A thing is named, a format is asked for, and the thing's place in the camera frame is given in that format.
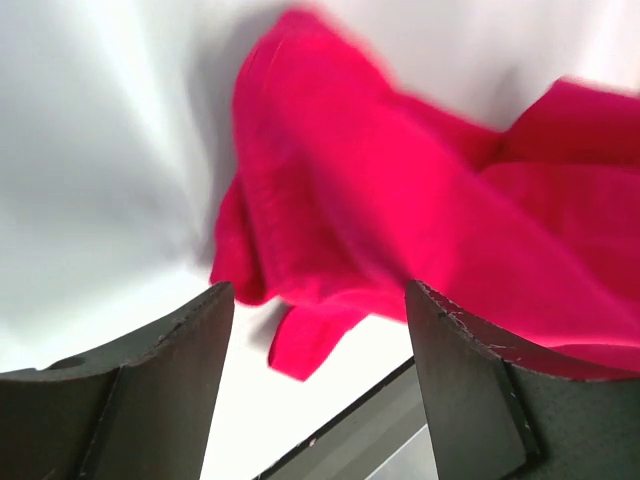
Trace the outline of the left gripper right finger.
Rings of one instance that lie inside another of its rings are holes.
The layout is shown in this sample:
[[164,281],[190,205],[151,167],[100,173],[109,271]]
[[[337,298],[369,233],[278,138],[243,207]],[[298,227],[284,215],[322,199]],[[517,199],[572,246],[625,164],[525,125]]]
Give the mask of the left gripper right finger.
[[442,479],[635,479],[639,377],[536,345],[419,281],[406,311]]

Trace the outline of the magenta t shirt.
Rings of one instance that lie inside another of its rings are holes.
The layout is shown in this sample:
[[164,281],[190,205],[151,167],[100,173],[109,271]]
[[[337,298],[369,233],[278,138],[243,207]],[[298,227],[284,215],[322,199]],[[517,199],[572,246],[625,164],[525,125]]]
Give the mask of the magenta t shirt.
[[639,367],[639,101],[560,79],[496,131],[397,88],[285,11],[232,99],[237,172],[211,278],[289,304],[271,368],[309,378],[411,280],[531,342]]

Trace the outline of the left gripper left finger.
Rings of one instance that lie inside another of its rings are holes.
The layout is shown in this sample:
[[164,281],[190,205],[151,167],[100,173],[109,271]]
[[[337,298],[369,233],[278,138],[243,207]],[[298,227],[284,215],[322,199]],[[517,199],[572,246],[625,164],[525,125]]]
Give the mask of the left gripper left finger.
[[5,479],[196,479],[229,344],[234,291],[43,370],[1,377]]

